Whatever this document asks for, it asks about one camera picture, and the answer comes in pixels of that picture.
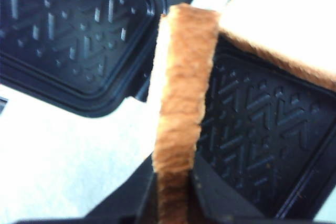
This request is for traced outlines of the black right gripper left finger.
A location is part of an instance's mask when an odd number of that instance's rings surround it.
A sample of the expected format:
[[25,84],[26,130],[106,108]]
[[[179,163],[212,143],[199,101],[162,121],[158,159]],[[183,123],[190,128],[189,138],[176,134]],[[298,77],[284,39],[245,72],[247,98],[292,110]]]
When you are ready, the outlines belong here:
[[148,156],[135,172],[84,217],[17,223],[157,223],[155,176]]

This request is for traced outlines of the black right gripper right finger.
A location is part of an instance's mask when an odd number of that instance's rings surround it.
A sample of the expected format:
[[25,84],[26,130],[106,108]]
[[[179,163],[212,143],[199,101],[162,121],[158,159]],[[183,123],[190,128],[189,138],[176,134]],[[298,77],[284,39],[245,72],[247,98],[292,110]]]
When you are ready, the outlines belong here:
[[263,213],[232,189],[214,168],[196,154],[190,172],[190,222],[236,223],[261,219]]

